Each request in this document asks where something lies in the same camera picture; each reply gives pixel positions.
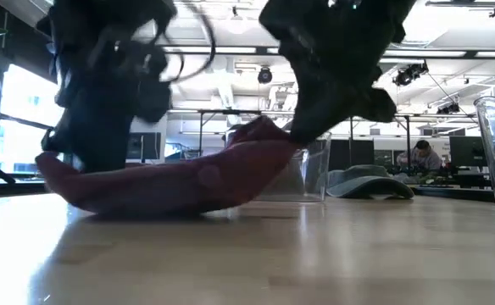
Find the black computer monitor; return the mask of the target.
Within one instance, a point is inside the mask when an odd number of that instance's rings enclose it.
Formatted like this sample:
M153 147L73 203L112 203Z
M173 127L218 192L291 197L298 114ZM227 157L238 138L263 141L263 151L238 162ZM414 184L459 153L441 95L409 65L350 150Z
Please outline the black computer monitor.
M453 166L487 166L483 140L479 136L450 136L449 144Z
M141 161L158 160L160 158L161 134L158 132L130 133L127 144L127 159Z

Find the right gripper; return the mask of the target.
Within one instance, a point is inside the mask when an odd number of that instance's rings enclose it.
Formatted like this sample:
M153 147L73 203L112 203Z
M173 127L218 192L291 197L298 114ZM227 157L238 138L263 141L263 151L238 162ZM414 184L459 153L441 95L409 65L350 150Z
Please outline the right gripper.
M290 129L291 141L307 145L337 122L359 116L388 122L397 107L387 91L375 88L379 66L357 70L341 62L328 64L296 42L283 42L280 55L298 82L298 101Z

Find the black ceiling light cluster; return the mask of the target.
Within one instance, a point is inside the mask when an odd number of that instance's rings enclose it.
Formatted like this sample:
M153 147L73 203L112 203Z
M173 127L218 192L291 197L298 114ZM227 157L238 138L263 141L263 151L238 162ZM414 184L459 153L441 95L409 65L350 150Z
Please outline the black ceiling light cluster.
M421 64L410 64L405 69L400 69L392 79L396 86L408 86L414 80L429 72L426 61Z

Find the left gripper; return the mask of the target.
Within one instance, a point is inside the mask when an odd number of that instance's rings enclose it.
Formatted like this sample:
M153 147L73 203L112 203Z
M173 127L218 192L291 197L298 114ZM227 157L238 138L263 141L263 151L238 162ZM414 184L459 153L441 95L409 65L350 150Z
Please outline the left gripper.
M85 173L123 169L131 121L156 123L170 109L167 65L164 50L135 29L56 29L55 102L64 112L42 150L74 155Z

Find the black aluminium table frame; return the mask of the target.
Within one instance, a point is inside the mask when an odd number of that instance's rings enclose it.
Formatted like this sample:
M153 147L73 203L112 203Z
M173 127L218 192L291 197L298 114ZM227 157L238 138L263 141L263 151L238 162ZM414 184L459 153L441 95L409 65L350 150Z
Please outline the black aluminium table frame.
M411 186L411 189L417 196L495 202L493 192L490 190L424 186ZM0 180L0 197L36 195L46 192L47 190L42 180L23 180L15 184L8 184Z

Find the maroon baseball cap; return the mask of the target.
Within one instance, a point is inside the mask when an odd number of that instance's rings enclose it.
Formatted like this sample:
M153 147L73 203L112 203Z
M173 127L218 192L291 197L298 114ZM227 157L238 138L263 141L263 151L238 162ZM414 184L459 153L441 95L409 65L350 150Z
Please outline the maroon baseball cap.
M223 150L201 158L83 174L43 152L36 165L52 192L87 212L203 214L252 201L298 149L287 132L259 116L236 130Z

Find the grey baseball cap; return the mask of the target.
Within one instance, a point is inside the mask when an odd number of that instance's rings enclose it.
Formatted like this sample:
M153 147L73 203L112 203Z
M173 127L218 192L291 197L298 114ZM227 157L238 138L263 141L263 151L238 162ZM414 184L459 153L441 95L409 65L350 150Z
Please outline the grey baseball cap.
M414 197L414 192L409 186L392 178L384 167L373 164L330 170L327 175L326 193L332 197L354 199L373 196L404 199Z

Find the long ceiling light bar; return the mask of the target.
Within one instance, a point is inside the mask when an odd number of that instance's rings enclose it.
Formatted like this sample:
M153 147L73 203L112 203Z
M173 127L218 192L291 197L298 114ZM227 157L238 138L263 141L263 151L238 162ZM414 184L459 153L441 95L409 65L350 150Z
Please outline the long ceiling light bar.
M211 47L201 46L165 46L167 53L174 54L210 54ZM219 55L259 55L275 56L279 53L277 47L217 47L214 52ZM495 60L495 51L477 50L436 50L436 49L390 49L386 50L383 58L434 58L434 59L479 59Z

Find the person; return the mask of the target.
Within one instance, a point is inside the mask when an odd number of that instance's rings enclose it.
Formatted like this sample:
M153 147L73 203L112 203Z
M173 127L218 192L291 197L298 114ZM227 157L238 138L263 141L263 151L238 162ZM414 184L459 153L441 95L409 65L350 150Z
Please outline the person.
M399 154L396 161L400 166L409 164L427 170L439 170L442 166L442 159L426 140L417 141L411 150Z

